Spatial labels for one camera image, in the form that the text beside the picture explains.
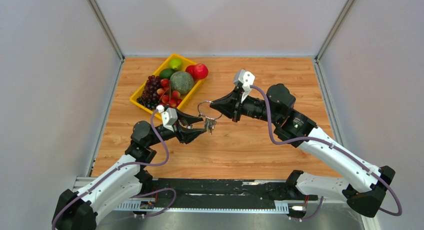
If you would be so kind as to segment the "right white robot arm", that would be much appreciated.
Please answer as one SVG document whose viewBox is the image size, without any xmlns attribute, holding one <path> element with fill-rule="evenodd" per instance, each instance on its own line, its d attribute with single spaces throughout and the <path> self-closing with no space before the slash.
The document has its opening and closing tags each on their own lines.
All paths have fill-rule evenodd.
<svg viewBox="0 0 424 230">
<path fill-rule="evenodd" d="M 382 202 L 395 171 L 376 166 L 354 155 L 327 135 L 313 120 L 295 110 L 295 97 L 281 83 L 261 92 L 262 98 L 249 96 L 241 85 L 210 107 L 238 122 L 242 116 L 267 122 L 268 134 L 275 145 L 291 145 L 307 152 L 339 173 L 338 178 L 294 170 L 286 180 L 285 191 L 292 199 L 316 195 L 346 202 L 360 215 L 373 218 L 382 210 Z"/>
</svg>

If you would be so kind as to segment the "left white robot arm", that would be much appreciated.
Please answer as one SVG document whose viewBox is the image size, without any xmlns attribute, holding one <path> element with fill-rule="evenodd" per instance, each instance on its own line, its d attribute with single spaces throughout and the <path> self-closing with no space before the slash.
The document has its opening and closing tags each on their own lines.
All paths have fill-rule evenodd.
<svg viewBox="0 0 424 230">
<path fill-rule="evenodd" d="M 156 151 L 151 147 L 162 144 L 166 164 L 170 152 L 166 140 L 176 138 L 182 144 L 189 144 L 205 128 L 194 128 L 193 124 L 203 122 L 200 116 L 186 114 L 176 108 L 159 105 L 154 111 L 160 113 L 162 123 L 138 121 L 132 128 L 130 145 L 120 159 L 101 176 L 76 191 L 67 189 L 59 196 L 52 218 L 53 230 L 95 230 L 99 223 L 116 207 L 131 197 L 147 197 L 153 191 L 152 176 L 145 167 L 153 167 Z"/>
</svg>

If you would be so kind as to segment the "large metal keyring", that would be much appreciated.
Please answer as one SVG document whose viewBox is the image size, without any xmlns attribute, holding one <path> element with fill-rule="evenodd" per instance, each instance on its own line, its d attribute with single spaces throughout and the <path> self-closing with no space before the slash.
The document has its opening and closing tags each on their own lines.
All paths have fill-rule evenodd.
<svg viewBox="0 0 424 230">
<path fill-rule="evenodd" d="M 200 117 L 204 117 L 204 118 L 206 118 L 206 119 L 210 119 L 210 120 L 218 120 L 218 119 L 220 119 L 222 116 L 223 116 L 223 114 L 221 113 L 221 112 L 219 112 L 220 113 L 220 115 L 218 116 L 218 117 L 211 117 L 211 116 L 208 116 L 208 115 L 206 115 L 205 113 L 203 113 L 202 111 L 201 111 L 201 105 L 202 104 L 206 104 L 206 103 L 208 103 L 208 104 L 212 104 L 213 103 L 213 101 L 210 101 L 210 100 L 205 100 L 205 101 L 201 101 L 198 105 L 197 105 L 197 111 L 198 111 L 198 113 L 199 113 L 199 116 Z"/>
</svg>

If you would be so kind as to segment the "key with green tag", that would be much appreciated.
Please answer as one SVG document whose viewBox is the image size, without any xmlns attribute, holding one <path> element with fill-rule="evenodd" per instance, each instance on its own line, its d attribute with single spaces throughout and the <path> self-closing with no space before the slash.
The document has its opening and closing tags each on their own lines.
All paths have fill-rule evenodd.
<svg viewBox="0 0 424 230">
<path fill-rule="evenodd" d="M 204 120 L 204 127 L 205 127 L 206 132 L 208 134 L 212 135 L 216 124 L 217 124 L 217 121 L 216 121 L 215 118 L 206 117 L 205 120 Z"/>
</svg>

